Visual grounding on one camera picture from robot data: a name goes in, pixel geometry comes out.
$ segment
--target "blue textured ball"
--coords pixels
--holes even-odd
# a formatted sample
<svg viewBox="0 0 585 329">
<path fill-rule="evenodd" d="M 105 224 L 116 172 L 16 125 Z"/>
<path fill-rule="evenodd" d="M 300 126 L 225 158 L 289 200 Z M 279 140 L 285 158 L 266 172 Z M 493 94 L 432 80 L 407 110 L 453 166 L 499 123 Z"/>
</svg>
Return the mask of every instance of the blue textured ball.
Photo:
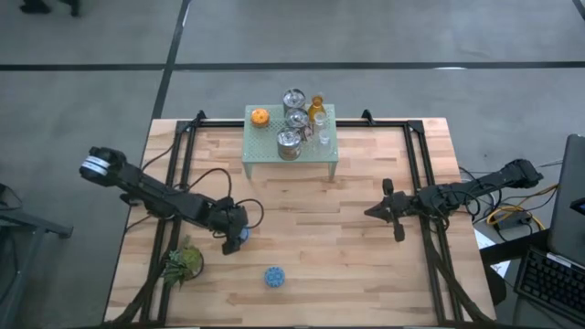
<svg viewBox="0 0 585 329">
<path fill-rule="evenodd" d="M 251 229 L 249 229 L 249 228 L 243 229 L 239 234 L 239 238 L 242 239 L 242 243 L 245 243 L 246 241 L 248 241 L 251 234 L 252 234 Z"/>
<path fill-rule="evenodd" d="M 269 267 L 264 272 L 264 281 L 271 288 L 278 288 L 284 283 L 284 270 L 277 266 Z"/>
</svg>

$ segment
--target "keyboard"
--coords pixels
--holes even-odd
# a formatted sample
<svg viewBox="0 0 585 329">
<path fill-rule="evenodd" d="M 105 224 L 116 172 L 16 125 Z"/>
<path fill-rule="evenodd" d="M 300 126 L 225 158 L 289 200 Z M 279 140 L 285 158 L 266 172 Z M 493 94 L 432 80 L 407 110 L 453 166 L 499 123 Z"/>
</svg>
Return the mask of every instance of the keyboard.
<svg viewBox="0 0 585 329">
<path fill-rule="evenodd" d="M 543 307 L 585 324 L 585 271 L 530 249 L 522 259 L 515 291 Z"/>
</svg>

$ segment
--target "desk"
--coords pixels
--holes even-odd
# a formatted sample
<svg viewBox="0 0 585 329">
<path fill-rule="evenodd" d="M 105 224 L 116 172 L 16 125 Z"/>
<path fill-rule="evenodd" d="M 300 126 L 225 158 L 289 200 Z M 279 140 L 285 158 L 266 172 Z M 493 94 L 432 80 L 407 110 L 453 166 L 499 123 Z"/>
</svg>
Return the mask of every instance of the desk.
<svg viewBox="0 0 585 329">
<path fill-rule="evenodd" d="M 176 120 L 153 121 L 145 161 L 169 147 L 175 126 Z M 437 183 L 459 181 L 446 120 L 425 119 L 424 126 Z M 331 182 L 321 164 L 257 164 L 254 176 L 247 179 L 242 137 L 242 128 L 198 128 L 190 181 L 210 168 L 226 168 L 232 175 L 234 199 L 258 198 L 266 217 L 242 250 L 229 256 L 221 254 L 222 239 L 182 225 L 181 235 L 191 235 L 206 266 L 181 290 L 174 287 L 167 325 L 435 324 L 418 219 L 401 220 L 406 240 L 397 243 L 388 224 L 363 215 L 381 200 L 385 177 L 392 178 L 396 190 L 412 193 L 402 130 L 338 128 L 339 164 Z M 418 143 L 414 144 L 419 154 Z M 418 164 L 423 175 L 420 158 Z M 167 166 L 168 156 L 146 173 L 165 181 Z M 214 173 L 193 191 L 222 197 L 227 193 L 226 177 Z M 259 209 L 252 204 L 247 209 L 250 223 L 255 222 Z M 495 318 L 473 227 L 468 216 L 456 214 L 447 232 L 455 275 L 483 312 Z M 128 224 L 144 216 L 143 208 L 133 208 Z M 126 234 L 106 320 L 120 314 L 143 284 L 155 226 L 156 220 L 150 219 Z M 273 265 L 286 272 L 286 282 L 278 289 L 263 282 L 264 271 Z M 446 285 L 441 288 L 451 314 Z M 159 284 L 154 317 L 160 291 Z"/>
</svg>

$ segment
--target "small glass table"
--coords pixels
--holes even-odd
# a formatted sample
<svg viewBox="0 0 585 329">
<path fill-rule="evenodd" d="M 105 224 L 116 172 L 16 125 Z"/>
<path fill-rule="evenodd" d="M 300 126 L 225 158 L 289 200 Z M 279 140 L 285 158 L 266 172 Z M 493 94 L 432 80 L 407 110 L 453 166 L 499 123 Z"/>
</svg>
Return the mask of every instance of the small glass table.
<svg viewBox="0 0 585 329">
<path fill-rule="evenodd" d="M 270 122 L 267 127 L 254 127 L 250 121 L 252 111 L 263 108 L 270 113 Z M 298 163 L 327 163 L 329 165 L 329 179 L 335 176 L 335 169 L 339 156 L 337 154 L 337 129 L 335 128 L 335 106 L 324 104 L 327 118 L 324 129 L 329 131 L 329 146 L 319 142 L 319 136 L 309 137 L 309 141 L 301 143 L 301 155 L 292 161 L 283 160 L 278 155 L 276 135 L 286 127 L 284 108 L 282 105 L 248 105 L 244 116 L 244 150 L 241 162 L 244 164 L 246 177 L 251 179 L 254 164 L 298 164 Z"/>
</svg>

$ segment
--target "green plant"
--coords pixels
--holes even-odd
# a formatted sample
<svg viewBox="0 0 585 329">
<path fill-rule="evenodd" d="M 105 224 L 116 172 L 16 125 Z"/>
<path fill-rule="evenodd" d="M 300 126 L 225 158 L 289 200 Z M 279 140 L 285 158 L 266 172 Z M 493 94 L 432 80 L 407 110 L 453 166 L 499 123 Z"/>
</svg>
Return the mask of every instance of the green plant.
<svg viewBox="0 0 585 329">
<path fill-rule="evenodd" d="M 177 250 L 169 252 L 163 277 L 171 286 L 178 281 L 180 287 L 185 281 L 195 279 L 203 270 L 201 251 L 189 244 L 190 236 L 185 236 Z"/>
</svg>

